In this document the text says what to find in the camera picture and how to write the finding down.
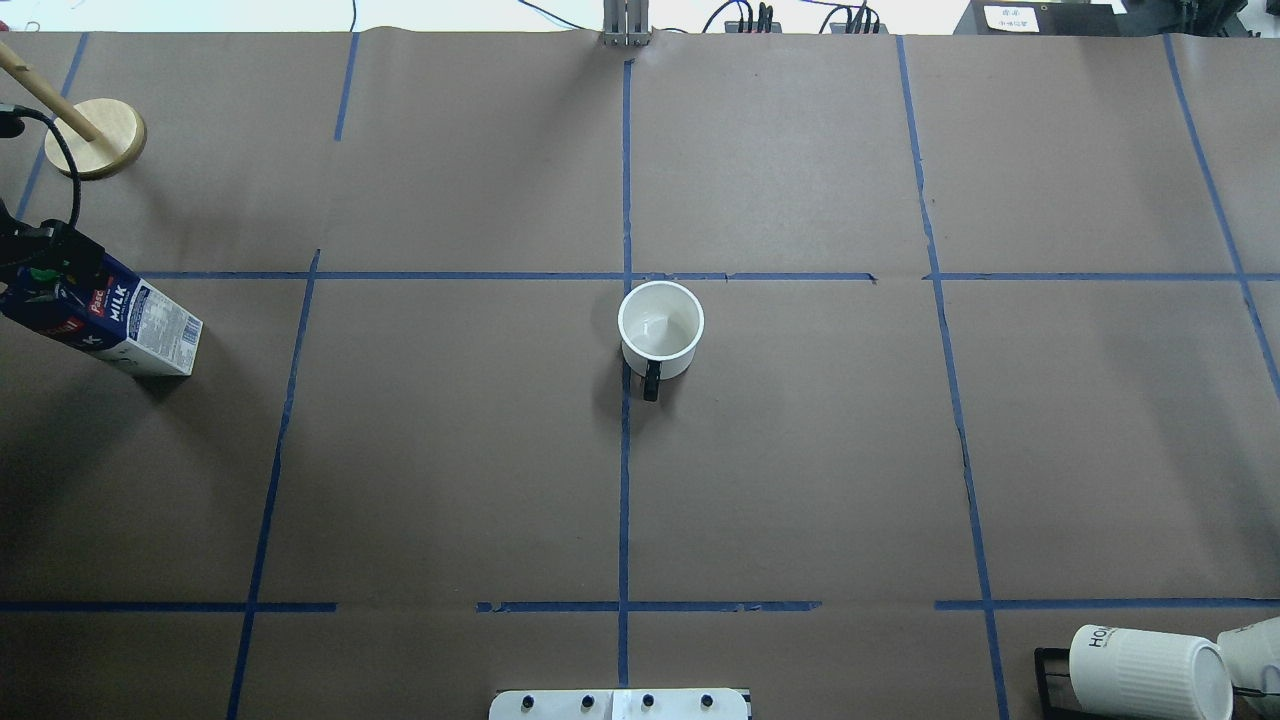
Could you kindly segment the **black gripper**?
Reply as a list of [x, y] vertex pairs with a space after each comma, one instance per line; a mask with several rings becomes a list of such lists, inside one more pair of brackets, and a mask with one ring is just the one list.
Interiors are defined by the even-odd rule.
[[105, 249], [65, 222], [28, 225], [1, 205], [1, 241], [4, 301], [40, 295], [63, 281], [87, 290], [106, 288]]

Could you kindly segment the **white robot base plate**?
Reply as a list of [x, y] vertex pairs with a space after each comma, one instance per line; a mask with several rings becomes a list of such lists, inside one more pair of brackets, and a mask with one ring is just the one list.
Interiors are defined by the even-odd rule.
[[599, 688], [502, 691], [489, 719], [751, 719], [748, 691]]

